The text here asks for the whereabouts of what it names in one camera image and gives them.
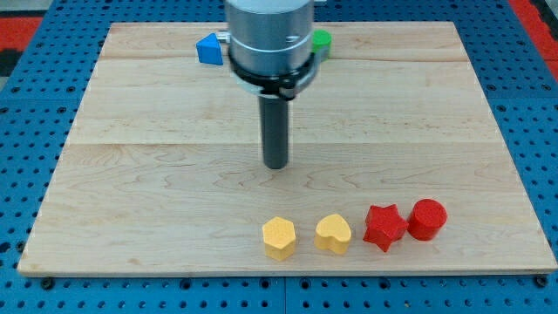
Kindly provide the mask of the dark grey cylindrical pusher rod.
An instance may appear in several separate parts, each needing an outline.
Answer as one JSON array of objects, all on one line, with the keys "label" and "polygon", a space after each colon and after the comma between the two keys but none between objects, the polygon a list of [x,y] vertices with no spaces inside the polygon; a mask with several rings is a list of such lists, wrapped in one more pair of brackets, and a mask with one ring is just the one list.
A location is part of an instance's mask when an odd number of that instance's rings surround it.
[{"label": "dark grey cylindrical pusher rod", "polygon": [[289,162],[289,103],[263,97],[258,102],[263,163],[270,169],[282,169]]}]

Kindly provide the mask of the black clamp ring mount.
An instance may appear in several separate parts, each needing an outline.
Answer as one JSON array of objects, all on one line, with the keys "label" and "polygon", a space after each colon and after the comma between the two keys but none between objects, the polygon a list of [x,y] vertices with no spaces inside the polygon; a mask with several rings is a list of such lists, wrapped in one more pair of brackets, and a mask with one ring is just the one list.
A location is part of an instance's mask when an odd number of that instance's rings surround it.
[{"label": "black clamp ring mount", "polygon": [[316,54],[312,52],[307,60],[295,70],[281,75],[260,75],[240,66],[228,53],[231,75],[246,92],[267,99],[291,101],[305,90],[316,77]]}]

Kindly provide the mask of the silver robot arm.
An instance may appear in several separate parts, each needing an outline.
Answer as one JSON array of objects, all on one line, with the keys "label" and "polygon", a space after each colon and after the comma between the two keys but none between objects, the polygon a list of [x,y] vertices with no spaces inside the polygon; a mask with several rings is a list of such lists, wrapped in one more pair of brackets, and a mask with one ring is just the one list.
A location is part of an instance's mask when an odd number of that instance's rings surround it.
[{"label": "silver robot arm", "polygon": [[228,60],[234,77],[258,98],[262,159],[289,163],[289,102],[306,89],[329,52],[313,51],[310,0],[225,0]]}]

